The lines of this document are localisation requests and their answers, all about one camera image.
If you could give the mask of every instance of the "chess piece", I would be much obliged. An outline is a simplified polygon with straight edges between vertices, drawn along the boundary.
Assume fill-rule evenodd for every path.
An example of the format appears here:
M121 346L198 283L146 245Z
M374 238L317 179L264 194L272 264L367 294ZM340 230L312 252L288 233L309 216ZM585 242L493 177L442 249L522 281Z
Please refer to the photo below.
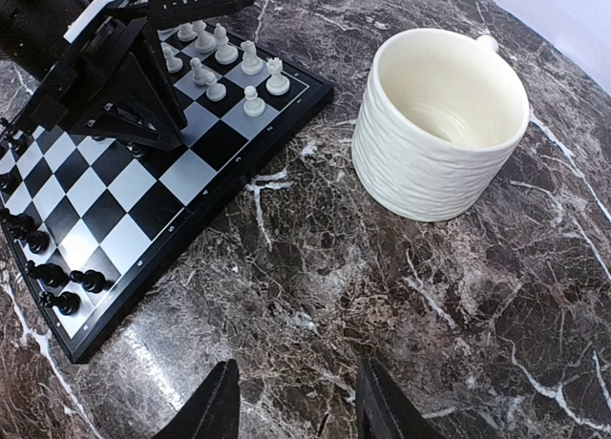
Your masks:
M227 38L227 29L221 24L217 24L214 29L214 36L217 39L217 45L219 48L214 54L215 59L221 65L229 65L234 63L238 59L238 49L229 44L229 38Z
M38 301L45 308L57 307L62 315L72 315L80 306L80 298L77 294L68 291L55 296L49 291L41 291L38 295Z
M15 185L14 176L10 173L8 174L0 174L0 191L4 191L5 193L11 193L14 189Z
M193 25L189 22L186 24L181 24L179 26L179 40L182 42L187 42L194 40L198 37L198 35L193 31Z
M44 253L49 248L51 238L46 232L32 231L28 233L17 227L13 227L11 232L17 239L26 243L34 255Z
M170 29L163 29L162 31L158 31L159 33L163 33L164 35L169 35L170 33L174 33L177 31L178 27L171 27Z
M28 215L11 215L11 212L6 208L0 208L0 222L4 222L11 229L21 229L25 232L31 232L35 227L32 217Z
M88 270L85 273L75 270L71 272L70 280L75 283L80 283L85 291L94 294L101 292L106 284L104 275L94 270Z
M208 89L206 90L208 99L211 102L223 100L227 95L227 88L218 82L217 77L212 72L206 72L205 80L208 85Z
M61 267L55 264L36 265L33 261L26 262L26 274L31 279L40 280L49 288L61 288L68 284L68 276Z
M7 142L9 143L9 145L11 146L15 154L18 156L23 155L26 152L26 150L28 149L28 142L26 141L25 138L23 138L23 136L19 138L7 136Z
M165 57L165 65L168 68L168 72L169 73L176 73L176 72L180 72L180 70L182 70L182 61L177 58L173 53L172 53L172 48L170 48L169 46L162 46L163 48L163 57Z
M272 95L284 95L290 88L290 81L283 75L283 61L278 57L267 61L267 70L271 76L265 83L267 91Z
M246 74L257 74L263 70L263 59L257 56L257 47L252 41L243 41L240 47L244 51L242 71Z
M206 69L196 57L191 59L191 70L193 70L193 82L198 87L206 85Z
M254 86L247 86L244 89L246 102L244 103L244 111L251 117L261 116L265 111L265 102L257 94L257 89Z
M194 45L197 52L208 54L217 48L217 39L206 31L205 22L195 21L193 23L193 31L198 35Z

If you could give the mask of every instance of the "chessboard frame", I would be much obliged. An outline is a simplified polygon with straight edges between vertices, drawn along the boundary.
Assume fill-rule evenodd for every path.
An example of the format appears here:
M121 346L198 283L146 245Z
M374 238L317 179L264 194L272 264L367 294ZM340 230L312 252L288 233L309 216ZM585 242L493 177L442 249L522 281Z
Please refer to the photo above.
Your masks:
M235 33L230 35L239 41L246 38ZM257 46L257 49L270 54L278 55L265 47ZM299 116L281 116L275 118L264 130L253 138L228 163L223 173L216 176L202 194L194 198L171 223L158 236L155 242L149 246L140 257L140 261L123 275L113 286L116 296L109 295L108 304L98 305L91 317L95 324L92 328L81 329L82 336L78 333L69 338L63 326L57 323L53 311L40 305L37 300L41 286L37 281L30 279L25 272L27 259L22 251L21 244L11 236L6 224L2 224L6 240L12 254L17 259L26 286L34 297L38 310L49 326L53 335L59 342L62 350L73 364L87 363L94 353L101 347L116 327L129 314L133 307L144 296L146 291L163 275L171 263L186 250L188 245L208 226L217 214L241 191L250 180L256 176L265 164L284 148L286 143L293 138L305 125L316 116L333 97L333 85L315 75L302 66L289 60L284 60L300 73L300 78L310 79L318 88L303 100L300 104Z

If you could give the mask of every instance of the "black pawn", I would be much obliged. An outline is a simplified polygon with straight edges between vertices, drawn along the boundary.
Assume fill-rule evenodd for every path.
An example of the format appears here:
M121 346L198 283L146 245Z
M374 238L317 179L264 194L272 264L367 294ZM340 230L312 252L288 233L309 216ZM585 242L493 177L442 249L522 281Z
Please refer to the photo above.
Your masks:
M80 298L74 293L65 292L55 296L49 291L41 291L38 297L43 307L57 307L62 315L72 315L80 306Z
M5 222L11 229L21 229L26 232L33 231L35 227L32 217L11 215L11 212L6 208L0 208L0 222Z
M84 274L75 270L70 274L70 280L75 283L80 283L83 289L90 293L99 293L104 289L106 278L94 270L88 270Z
M26 274L28 277L40 280L49 288L61 288L68 284L68 276L61 267L56 264L36 265L33 261L26 262Z
M15 178L11 174L0 174L0 191L11 193L15 185Z
M49 234L42 231L26 232L23 229L12 228L12 233L21 241L28 244L30 251L34 255L44 253L49 248L49 242L51 241Z
M7 142L18 156L23 155L28 149L28 142L23 137L13 138L12 136L9 136L7 138Z

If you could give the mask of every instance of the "dark marble surface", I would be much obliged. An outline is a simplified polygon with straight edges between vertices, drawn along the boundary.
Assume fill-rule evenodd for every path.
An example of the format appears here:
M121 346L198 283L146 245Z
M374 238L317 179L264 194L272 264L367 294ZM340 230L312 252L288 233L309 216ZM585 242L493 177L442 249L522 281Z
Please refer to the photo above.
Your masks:
M611 436L611 98L485 0L258 0L223 22L336 82L334 103L87 366L49 339L0 244L7 439L150 437L230 357L242 438L354 438L359 355L449 438ZM349 154L376 48L423 26L490 31L535 114L474 208L437 224L381 208ZM14 114L34 84L2 65Z

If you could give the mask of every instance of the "white chess piece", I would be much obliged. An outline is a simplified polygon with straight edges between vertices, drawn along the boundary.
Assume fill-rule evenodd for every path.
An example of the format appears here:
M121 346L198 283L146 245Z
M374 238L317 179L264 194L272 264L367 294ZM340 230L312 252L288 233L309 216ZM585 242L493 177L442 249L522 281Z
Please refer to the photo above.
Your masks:
M263 59L257 56L257 47L252 41L244 41L240 45L244 51L242 71L246 74L257 74L263 70Z
M196 86L206 85L206 69L201 65L201 61L196 57L191 59L191 70L193 70L193 82Z
M214 29L214 36L217 40L217 45L219 46L214 54L217 62L219 62L221 65L229 65L234 63L236 59L238 59L238 49L229 44L227 29L221 24L217 24L217 27Z
M283 61L278 57L267 61L267 70L271 77L265 83L267 91L272 95L283 95L290 88L290 81L283 75Z
M206 72L205 81L209 86L206 90L206 97L212 102L223 100L227 94L227 88L218 82L217 77L212 72Z
M195 49L201 54L208 54L217 48L217 39L206 31L206 23L195 21L193 31L198 35L195 42Z
M261 116L265 111L265 102L257 94L257 89L254 86L247 86L244 89L246 102L244 103L244 111L251 117Z
M180 72L180 70L182 70L183 64L180 59L174 56L174 54L172 53L172 48L170 48L167 45L161 46L161 48L163 49L163 57L165 57L165 65L168 68L168 72L169 73Z
M191 23L180 24L179 26L179 40L180 41L191 41L197 38L198 35L193 31Z

